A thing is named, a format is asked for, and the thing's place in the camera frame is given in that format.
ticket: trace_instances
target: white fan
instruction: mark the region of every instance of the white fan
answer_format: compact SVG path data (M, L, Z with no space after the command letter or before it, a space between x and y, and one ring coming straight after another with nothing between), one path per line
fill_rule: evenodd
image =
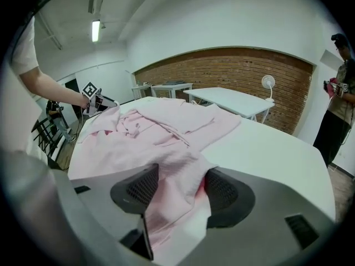
M265 75L262 77L261 84L265 89L270 89L271 90L271 95L269 98L267 98L267 101L274 102L272 99L272 88L275 86L275 79L271 75Z

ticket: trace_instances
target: white tabletop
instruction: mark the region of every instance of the white tabletop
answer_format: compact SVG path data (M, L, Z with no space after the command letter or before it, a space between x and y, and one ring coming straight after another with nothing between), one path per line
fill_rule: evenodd
M207 100L210 103L214 103L221 108L246 118L250 118L275 105L270 101L260 99L256 96L225 88L185 90L184 93Z
M135 100L122 105L121 111L125 113L154 100L156 98L152 97ZM82 132L93 118L86 121ZM72 157L76 156L80 145L76 144ZM243 118L233 132L204 149L202 154L221 167L290 186L335 220L333 189L320 152L289 134ZM209 212L207 203L178 226L178 231L154 255L154 262L174 265L188 255L206 235Z
M178 85L157 85L157 86L152 86L153 89L166 89L166 90L179 90L179 89L184 89L192 86L193 83L184 83L184 84L178 84Z
M132 88L132 90L144 90L144 89L150 88L151 86L152 86L152 84L142 85L142 86L134 86Z

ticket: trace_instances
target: black cap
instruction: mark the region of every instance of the black cap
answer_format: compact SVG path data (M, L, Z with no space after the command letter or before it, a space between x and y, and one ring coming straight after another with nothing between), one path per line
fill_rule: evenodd
M341 48L341 47L349 48L348 40L346 39L345 35L341 33L332 35L332 40L335 40L334 44L337 48Z

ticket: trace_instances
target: camouflage shirt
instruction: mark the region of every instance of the camouflage shirt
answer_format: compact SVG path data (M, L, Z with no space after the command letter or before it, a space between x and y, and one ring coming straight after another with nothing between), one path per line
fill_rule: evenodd
M339 83L348 84L348 91L350 94L355 94L355 61L349 59L344 62L338 69L337 80ZM346 121L346 123L354 123L355 105L335 95L329 105L328 110Z

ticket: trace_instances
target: floor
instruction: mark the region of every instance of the floor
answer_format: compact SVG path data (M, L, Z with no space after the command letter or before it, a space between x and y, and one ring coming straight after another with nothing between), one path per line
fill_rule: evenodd
M82 126L81 120L76 121L70 126L72 128L72 131L70 132L71 135L76 133L78 126L78 133L80 133ZM70 159L72 158L76 142L77 141L75 140L72 143L65 142L63 144L62 150L60 151L57 158L57 163L63 170L67 170L69 168ZM355 183L348 175L345 175L337 169L329 167L328 172L331 178L335 198L336 221L341 222L342 219L344 219L347 209L351 204L351 198L355 191Z

